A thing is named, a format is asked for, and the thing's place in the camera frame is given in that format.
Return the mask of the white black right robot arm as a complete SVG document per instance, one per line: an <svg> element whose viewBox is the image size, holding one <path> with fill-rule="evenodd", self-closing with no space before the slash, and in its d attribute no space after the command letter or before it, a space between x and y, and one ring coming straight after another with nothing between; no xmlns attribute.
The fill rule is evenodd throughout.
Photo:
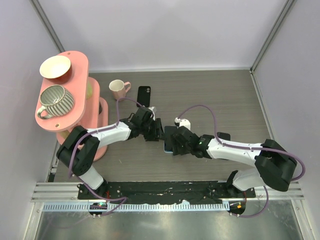
<svg viewBox="0 0 320 240"><path fill-rule="evenodd" d="M241 143L221 139L218 135L197 136L181 126L170 136L173 155L191 154L197 158L221 159L250 166L234 170L227 179L226 193L233 198L244 191L268 186L276 191L289 189L297 161L274 140L264 143Z"/></svg>

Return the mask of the blue smartphone black screen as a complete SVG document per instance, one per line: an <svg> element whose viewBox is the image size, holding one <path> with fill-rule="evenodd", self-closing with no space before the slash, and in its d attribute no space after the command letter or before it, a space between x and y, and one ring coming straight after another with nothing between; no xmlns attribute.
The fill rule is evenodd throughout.
<svg viewBox="0 0 320 240"><path fill-rule="evenodd" d="M175 133L175 131L177 130L177 127L174 126L165 126L164 127L164 150L167 151L173 151L173 145L172 145L172 140L171 140L171 135L173 135Z"/></svg>

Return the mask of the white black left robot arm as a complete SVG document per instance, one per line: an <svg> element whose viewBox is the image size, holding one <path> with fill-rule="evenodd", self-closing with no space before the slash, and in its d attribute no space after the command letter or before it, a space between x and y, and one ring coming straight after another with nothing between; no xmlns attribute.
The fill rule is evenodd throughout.
<svg viewBox="0 0 320 240"><path fill-rule="evenodd" d="M155 113L154 106L141 106L136 113L112 125L96 129L76 126L60 145L56 157L66 167L71 167L71 173L83 182L93 198L100 200L107 195L108 183L93 167L97 151L140 135L147 142L163 140L161 119L156 118Z"/></svg>

